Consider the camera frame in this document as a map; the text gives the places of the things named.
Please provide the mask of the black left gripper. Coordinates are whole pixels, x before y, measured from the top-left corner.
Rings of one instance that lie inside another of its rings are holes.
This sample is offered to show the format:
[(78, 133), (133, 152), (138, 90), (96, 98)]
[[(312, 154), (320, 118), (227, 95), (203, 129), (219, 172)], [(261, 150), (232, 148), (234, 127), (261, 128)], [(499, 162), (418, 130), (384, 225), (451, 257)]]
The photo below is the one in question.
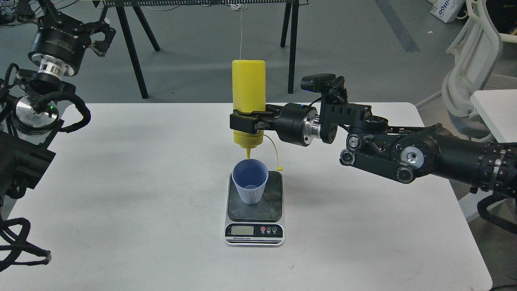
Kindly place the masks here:
[[(105, 57), (116, 34), (105, 19), (83, 24), (60, 12), (40, 16), (36, 24), (38, 30), (28, 58), (35, 65), (50, 57), (59, 60), (65, 65), (66, 77), (78, 74), (88, 46), (97, 56)], [(105, 38), (92, 43), (90, 36), (96, 33)]]

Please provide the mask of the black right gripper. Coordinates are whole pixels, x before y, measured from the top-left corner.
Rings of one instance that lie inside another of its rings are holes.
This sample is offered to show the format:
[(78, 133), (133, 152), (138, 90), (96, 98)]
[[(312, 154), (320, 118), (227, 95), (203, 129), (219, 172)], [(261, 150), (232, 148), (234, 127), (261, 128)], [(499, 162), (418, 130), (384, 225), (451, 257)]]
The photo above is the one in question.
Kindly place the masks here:
[(229, 116), (230, 128), (247, 134), (267, 129), (275, 131), (281, 141), (307, 147), (314, 138), (321, 138), (320, 117), (315, 107), (298, 103), (266, 104), (263, 111), (243, 112), (234, 109)]

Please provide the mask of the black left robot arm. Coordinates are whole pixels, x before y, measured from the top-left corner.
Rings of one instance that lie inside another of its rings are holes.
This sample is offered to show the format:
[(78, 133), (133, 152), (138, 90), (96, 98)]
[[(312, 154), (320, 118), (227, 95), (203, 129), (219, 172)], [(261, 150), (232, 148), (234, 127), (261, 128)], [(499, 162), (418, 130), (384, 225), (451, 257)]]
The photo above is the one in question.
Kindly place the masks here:
[(40, 6), (40, 17), (22, 2), (15, 11), (19, 22), (38, 27), (28, 54), (37, 70), (12, 63), (1, 79), (1, 251), (6, 252), (1, 270), (50, 263), (50, 251), (27, 240), (29, 220), (8, 215), (49, 168), (55, 153), (48, 146), (56, 134), (77, 131), (91, 120), (76, 87), (63, 78), (79, 72), (86, 49), (105, 56), (115, 36), (105, 17), (84, 23), (61, 13), (52, 2), (41, 0)]

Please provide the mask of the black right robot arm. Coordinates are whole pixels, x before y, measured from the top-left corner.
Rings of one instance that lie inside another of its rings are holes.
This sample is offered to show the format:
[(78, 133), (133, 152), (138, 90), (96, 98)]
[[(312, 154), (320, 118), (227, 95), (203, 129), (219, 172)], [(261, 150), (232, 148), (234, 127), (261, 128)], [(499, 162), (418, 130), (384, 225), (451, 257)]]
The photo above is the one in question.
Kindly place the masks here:
[(516, 143), (460, 139), (441, 124), (431, 127), (391, 127), (372, 114), (371, 106), (321, 98), (321, 109), (297, 103), (266, 105), (265, 111), (235, 109), (231, 129), (247, 134), (275, 131), (287, 143), (306, 147), (313, 138), (331, 144), (338, 128), (347, 131), (340, 163), (408, 184), (436, 175), (470, 186), (471, 193), (492, 191), (477, 203), (481, 218), (513, 234), (516, 224), (488, 210), (496, 202), (516, 198)]

